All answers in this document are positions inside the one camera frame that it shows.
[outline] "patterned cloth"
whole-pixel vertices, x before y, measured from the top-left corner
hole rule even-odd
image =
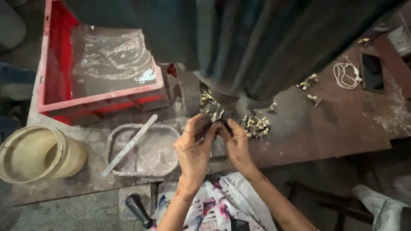
[[[153,218],[156,230],[177,189],[177,182],[163,184]],[[276,231],[270,211],[250,183],[240,174],[220,176],[214,183],[205,181],[191,203],[184,221],[184,231],[231,230],[231,219],[244,220],[253,230]]]

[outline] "forearm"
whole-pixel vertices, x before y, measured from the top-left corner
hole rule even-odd
[[[174,197],[157,226],[157,231],[181,231],[191,202],[197,191],[192,192],[178,184]]]
[[[315,226],[270,183],[258,168],[251,166],[242,174],[264,201],[283,230],[317,231]]]

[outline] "person's left hand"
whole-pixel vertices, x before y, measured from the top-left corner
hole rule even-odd
[[[198,114],[187,121],[184,132],[174,143],[182,175],[179,180],[188,192],[196,194],[206,176],[207,164],[210,158],[211,142],[216,137],[220,122],[215,122],[206,132],[203,142],[196,144],[194,135],[205,123],[210,121],[208,114]]]

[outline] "dirty table surface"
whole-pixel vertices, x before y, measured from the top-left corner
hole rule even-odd
[[[375,54],[375,51],[354,46],[345,52],[359,69],[361,53]],[[400,89],[384,67],[383,74],[385,94],[364,91],[360,86],[346,90],[337,86],[331,63],[318,73],[319,82],[308,90],[291,87],[279,93],[275,96],[275,101],[278,102],[277,115],[266,114],[265,110],[261,110],[271,120],[271,132],[262,140],[249,140],[249,151],[255,164],[258,167],[268,167],[389,149],[391,139],[411,136],[411,113],[405,107]],[[13,185],[10,204],[177,180],[181,174],[179,168],[165,178],[120,177],[112,173],[105,178],[101,177],[101,172],[107,165],[104,156],[107,138],[116,127],[127,123],[145,123],[156,113],[159,116],[158,122],[171,125],[180,132],[183,130],[187,119],[178,80],[169,77],[168,81],[172,100],[169,107],[145,113],[138,109],[128,109],[113,113],[102,122],[75,127],[37,113],[34,92],[28,125],[54,126],[66,135],[82,141],[88,148],[88,162],[78,174],[70,178]],[[318,95],[323,100],[314,108],[307,100],[307,94]],[[237,119],[240,119],[245,111],[238,108],[238,112]],[[208,173],[224,170],[234,171],[228,159],[216,158],[210,161]]]

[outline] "white cable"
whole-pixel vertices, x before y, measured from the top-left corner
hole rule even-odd
[[[348,56],[346,56],[346,55],[343,55],[343,56],[344,56],[344,59],[347,60],[347,62],[346,63],[335,62],[334,76],[337,80],[337,85],[339,87],[342,87],[342,88],[345,88],[345,89],[354,89],[362,81],[362,79],[359,77],[360,71],[348,59]],[[354,74],[356,75],[355,79],[346,74],[345,69],[348,66],[351,66],[354,69]],[[344,82],[344,77],[348,77],[351,80],[352,83],[349,84],[349,83]]]

